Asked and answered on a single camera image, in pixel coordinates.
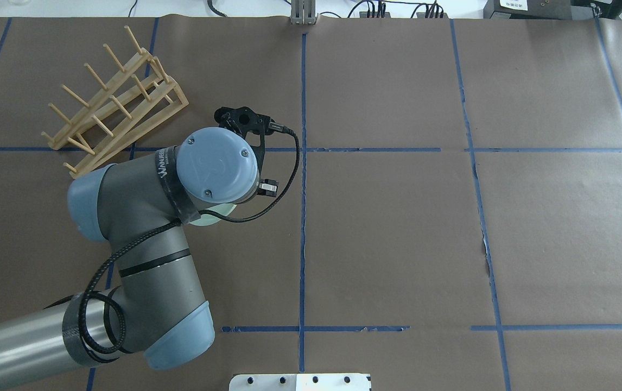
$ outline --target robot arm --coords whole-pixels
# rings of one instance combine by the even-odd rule
[[[72,183],[73,220],[85,237],[108,241],[112,258],[85,293],[0,324],[0,389],[138,351],[153,369],[170,369],[210,347],[212,316],[180,224],[197,223],[205,214],[245,221],[208,208],[244,203],[257,194],[276,196],[276,182],[259,177],[265,135],[294,136],[299,160],[294,132],[269,117],[244,107],[222,108],[215,118],[222,127],[200,129],[177,148],[110,165]],[[261,136],[261,146],[245,141],[248,131]],[[286,193],[297,167],[271,206]],[[122,286],[93,291],[113,261]]]

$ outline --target blue joint cap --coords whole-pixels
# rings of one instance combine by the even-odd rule
[[[210,303],[205,301],[144,351],[152,369],[171,369],[205,353],[214,342]]]
[[[72,182],[67,191],[67,206],[72,220],[82,235],[94,242],[106,242],[98,225],[98,192],[106,171],[114,165],[109,164],[80,176]]]
[[[258,185],[251,146],[221,127],[206,127],[188,136],[179,148],[176,171],[188,193],[212,204],[233,203]]]

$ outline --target white label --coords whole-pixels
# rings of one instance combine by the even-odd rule
[[[528,10],[528,0],[499,0],[499,5],[512,10]]]
[[[490,19],[509,19],[511,14],[505,14],[504,12],[493,12]]]

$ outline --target black cable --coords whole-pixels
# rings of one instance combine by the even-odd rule
[[[73,298],[73,297],[74,297],[74,295],[69,295],[68,297],[63,297],[62,299],[60,299],[60,300],[58,300],[58,301],[56,301],[56,302],[53,302],[53,304],[48,305],[48,307],[44,307],[43,309],[44,309],[44,310],[47,310],[47,309],[49,309],[50,307],[55,307],[56,305],[65,304],[66,302],[68,302],[68,301],[72,300],[72,298]]]
[[[90,280],[90,283],[88,283],[87,285],[87,289],[85,289],[85,291],[82,293],[82,297],[80,299],[80,311],[79,311],[79,318],[78,318],[78,324],[79,324],[78,326],[80,327],[80,337],[82,337],[82,340],[90,348],[92,348],[93,350],[97,351],[100,354],[111,354],[111,353],[115,353],[118,350],[120,350],[120,348],[122,348],[123,346],[123,343],[125,342],[125,315],[123,314],[123,310],[112,299],[93,291],[94,288],[96,288],[96,285],[98,284],[98,280],[101,279],[101,276],[103,275],[103,273],[105,273],[106,270],[108,270],[108,268],[110,267],[110,265],[113,264],[118,258],[122,257],[123,255],[125,255],[125,253],[135,248],[138,244],[144,242],[148,238],[151,238],[155,235],[159,235],[160,233],[170,230],[171,228],[177,227],[179,225],[181,225],[180,220],[174,220],[166,225],[162,225],[159,228],[154,228],[153,230],[147,233],[144,233],[142,236],[136,238],[132,242],[122,247],[120,250],[113,253],[111,257],[108,258],[105,262],[103,262],[101,267],[99,267],[98,270],[96,270],[96,273],[93,275],[92,279]],[[98,344],[98,342],[96,342],[96,340],[92,338],[92,336],[90,335],[90,332],[88,331],[87,306],[90,303],[90,299],[96,299],[96,300],[105,302],[110,307],[112,307],[113,310],[116,312],[116,315],[118,317],[119,334],[118,334],[117,341],[110,347],[105,347],[105,346],[101,346],[100,344]]]
[[[417,7],[415,7],[415,10],[412,11],[412,15],[410,15],[410,19],[415,17],[415,14],[417,13],[417,10],[420,9],[420,7],[422,7],[423,5],[426,8],[426,10],[424,11],[425,14],[429,12],[429,4],[427,4],[427,3],[420,3]]]
[[[325,14],[335,15],[339,18],[342,18],[340,15],[336,14],[335,12],[331,12],[331,11],[325,11],[325,12],[319,13],[319,15],[325,15]]]
[[[361,5],[361,3],[367,3],[367,5],[366,5],[366,17],[368,17],[369,13],[371,12],[369,5],[371,5],[371,10],[373,10],[374,12],[376,11],[376,8],[374,8],[376,6],[373,4],[373,2],[371,0],[361,0],[361,2],[356,3],[355,6],[352,7],[352,9],[350,10],[350,13],[347,14],[347,17],[351,17],[352,13],[354,12],[354,10],[356,10],[357,7],[359,7]]]
[[[381,0],[384,3],[393,3],[393,4],[410,4],[410,5],[418,5],[418,4],[423,4],[423,3],[417,3],[417,2],[394,2],[393,0]]]
[[[214,5],[212,5],[212,0],[207,0],[207,6],[210,8],[210,10],[214,13],[216,13],[217,15],[221,16],[221,17],[227,17],[226,13],[221,12],[219,10],[217,10]]]
[[[135,3],[132,3],[132,7],[130,7],[130,10],[128,11],[128,17],[130,17],[130,14],[132,14],[132,10],[135,8],[136,5],[137,5],[137,0],[135,0]]]
[[[291,171],[291,175],[289,176],[289,181],[287,181],[287,185],[284,186],[284,189],[282,190],[282,192],[277,196],[277,198],[275,198],[275,200],[272,203],[270,203],[270,205],[267,206],[267,208],[265,208],[264,210],[261,210],[259,213],[256,213],[253,216],[246,217],[246,218],[232,218],[232,217],[221,215],[221,213],[217,213],[216,211],[211,211],[211,210],[200,210],[198,211],[198,213],[200,213],[200,215],[214,216],[214,217],[220,218],[221,220],[228,221],[229,223],[246,223],[247,221],[256,220],[256,218],[259,218],[262,215],[265,215],[278,202],[280,202],[280,200],[284,197],[284,194],[286,194],[287,190],[289,190],[289,186],[291,186],[292,181],[294,181],[294,176],[296,176],[296,171],[299,168],[299,160],[301,158],[301,148],[299,148],[299,137],[297,137],[294,131],[289,129],[288,127],[284,127],[282,132],[289,134],[289,136],[294,137],[294,145],[296,146],[296,161],[294,161],[294,170]]]
[[[440,18],[443,18],[443,7],[441,7],[439,4],[436,4],[436,6],[434,7],[434,15],[432,16],[432,19]]]

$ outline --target silver cylinder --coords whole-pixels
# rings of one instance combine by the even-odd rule
[[[62,322],[67,307],[68,304],[56,305],[0,324],[0,389],[83,367],[70,356],[63,339]],[[91,300],[87,326],[96,342],[107,346],[110,342],[103,326],[103,310],[103,302]],[[103,359],[118,356],[120,353],[100,355]]]

